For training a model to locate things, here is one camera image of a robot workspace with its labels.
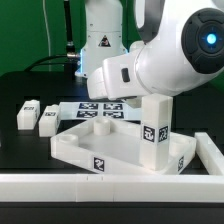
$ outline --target black table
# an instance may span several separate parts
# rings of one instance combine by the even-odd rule
[[[12,72],[0,77],[0,173],[90,173],[51,158],[38,125],[18,131],[16,115],[27,100],[45,107],[90,101],[85,84],[57,72]],[[61,122],[59,132],[81,121]],[[174,97],[172,131],[207,132],[224,150],[224,94],[210,84]],[[198,157],[182,174],[206,174]],[[198,203],[0,203],[0,223],[222,223],[224,204]]]

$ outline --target small white block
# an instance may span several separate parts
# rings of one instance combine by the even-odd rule
[[[40,102],[26,101],[17,115],[18,130],[32,130],[40,115]]]
[[[196,152],[210,175],[224,175],[224,156],[207,133],[195,133]]]
[[[58,105],[47,106],[40,121],[40,137],[52,137],[56,135],[61,118],[60,107]]]
[[[173,98],[152,94],[142,98],[140,162],[152,170],[168,163]]]

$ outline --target black sticker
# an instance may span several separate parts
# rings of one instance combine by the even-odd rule
[[[100,41],[98,46],[99,47],[111,47],[110,46],[110,42],[109,42],[109,40],[108,40],[106,35],[104,35],[103,39]]]
[[[99,159],[97,157],[94,157],[94,169],[99,170],[101,172],[104,172],[105,170],[105,162],[103,159]]]
[[[155,129],[150,127],[143,127],[143,139],[150,142],[155,142]]]
[[[24,110],[34,110],[34,107],[24,107]]]
[[[104,110],[123,110],[123,105],[121,103],[105,103],[103,105]]]
[[[168,126],[159,129],[159,142],[165,141],[168,138]]]
[[[105,111],[103,112],[103,116],[117,119],[124,119],[124,113],[118,111]]]
[[[78,111],[77,117],[78,118],[92,118],[96,117],[98,114],[97,111]]]
[[[180,171],[184,167],[184,157],[181,157],[178,163],[178,171]]]
[[[46,113],[45,113],[45,116],[49,116],[49,117],[53,117],[53,116],[55,116],[55,115],[56,115],[55,112],[46,112]]]
[[[98,103],[80,103],[79,109],[84,110],[98,110]]]

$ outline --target green background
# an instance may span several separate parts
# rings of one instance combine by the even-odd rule
[[[70,0],[73,37],[77,51],[85,44],[85,1]],[[126,48],[139,35],[135,28],[133,0],[121,0],[123,13],[123,44]],[[46,0],[52,54],[65,53],[66,35],[63,0]],[[0,3],[0,75],[22,71],[38,59],[48,56],[47,33],[42,0],[7,0]],[[35,70],[48,70],[41,66]],[[52,66],[62,71],[62,66]],[[224,90],[224,74],[212,83]]]

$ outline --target robot logo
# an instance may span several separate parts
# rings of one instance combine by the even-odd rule
[[[104,35],[103,39],[101,40],[99,47],[111,47],[106,35]]]

